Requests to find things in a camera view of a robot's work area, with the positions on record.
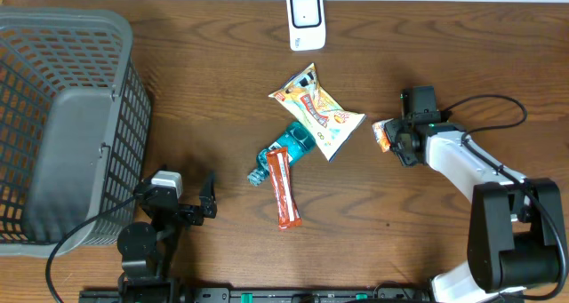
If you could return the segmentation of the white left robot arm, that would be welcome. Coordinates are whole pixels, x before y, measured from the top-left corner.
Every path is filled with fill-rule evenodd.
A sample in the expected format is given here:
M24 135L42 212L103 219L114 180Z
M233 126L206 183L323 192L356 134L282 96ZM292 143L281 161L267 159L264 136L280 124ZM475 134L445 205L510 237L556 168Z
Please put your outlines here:
M198 194L199 205L180 202L183 185L178 172L159 170L137 184L133 196L150 222L134 222L118 236L124 270L118 281L120 302L193 300L191 291L169 274L182 232L217 215L214 181L209 173Z

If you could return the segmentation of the red white snack bar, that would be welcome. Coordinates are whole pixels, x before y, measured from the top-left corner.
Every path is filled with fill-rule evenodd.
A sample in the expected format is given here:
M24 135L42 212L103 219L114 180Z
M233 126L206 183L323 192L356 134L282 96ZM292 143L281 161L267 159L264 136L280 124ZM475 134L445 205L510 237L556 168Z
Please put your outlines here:
M270 182L278 206L278 227L285 230L302 224L291 185L288 148L277 148L266 154Z

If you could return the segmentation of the orange tissue pack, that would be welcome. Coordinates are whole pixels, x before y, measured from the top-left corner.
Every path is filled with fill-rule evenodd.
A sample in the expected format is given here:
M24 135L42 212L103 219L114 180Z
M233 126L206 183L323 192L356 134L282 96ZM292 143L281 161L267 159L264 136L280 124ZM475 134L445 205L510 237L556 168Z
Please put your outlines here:
M392 119L381 120L373 124L373 133L383 153L390 151L390 140L387 134L387 124Z

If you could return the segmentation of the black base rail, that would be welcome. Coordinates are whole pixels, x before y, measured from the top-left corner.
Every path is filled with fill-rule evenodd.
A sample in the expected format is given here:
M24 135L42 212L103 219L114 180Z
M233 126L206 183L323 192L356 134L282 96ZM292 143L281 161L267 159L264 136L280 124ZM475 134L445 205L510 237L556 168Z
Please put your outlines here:
M179 302L179 303L341 303L430 302L426 290L383 287L378 290L231 290L228 288L158 288L120 291L81 291L80 303Z

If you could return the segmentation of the blue mouthwash bottle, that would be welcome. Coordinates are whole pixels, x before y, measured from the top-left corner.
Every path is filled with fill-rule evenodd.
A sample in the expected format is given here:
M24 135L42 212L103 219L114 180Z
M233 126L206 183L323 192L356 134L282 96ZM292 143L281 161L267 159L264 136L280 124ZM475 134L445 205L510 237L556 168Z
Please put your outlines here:
M260 151L256 157L257 167L250 172L247 179L257 187L269 176L266 154L272 150L287 148L288 161L290 166L293 166L316 145L314 137L301 123L292 122L280 137Z

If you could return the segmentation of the grey plastic lattice basket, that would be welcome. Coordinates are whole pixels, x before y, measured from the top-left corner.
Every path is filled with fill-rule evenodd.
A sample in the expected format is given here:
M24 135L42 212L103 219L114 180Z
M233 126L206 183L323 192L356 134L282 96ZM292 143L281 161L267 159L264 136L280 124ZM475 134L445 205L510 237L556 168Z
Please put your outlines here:
M151 102L103 10L1 11L1 252L107 245L132 222Z

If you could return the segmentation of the white barcode scanner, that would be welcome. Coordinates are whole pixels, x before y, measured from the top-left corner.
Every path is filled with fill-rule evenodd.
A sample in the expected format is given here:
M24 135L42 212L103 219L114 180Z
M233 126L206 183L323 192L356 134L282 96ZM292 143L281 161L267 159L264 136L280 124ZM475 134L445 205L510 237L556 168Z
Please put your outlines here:
M324 0L286 0L290 48L295 52L325 46Z

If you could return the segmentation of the yellow chip snack bag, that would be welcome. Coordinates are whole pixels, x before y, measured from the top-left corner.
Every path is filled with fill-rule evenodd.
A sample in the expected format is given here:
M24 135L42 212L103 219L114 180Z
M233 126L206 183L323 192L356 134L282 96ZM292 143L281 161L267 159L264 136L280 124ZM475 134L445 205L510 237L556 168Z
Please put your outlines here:
M270 93L310 132L316 145L331 162L366 115L345 110L320 84L310 63L280 89Z

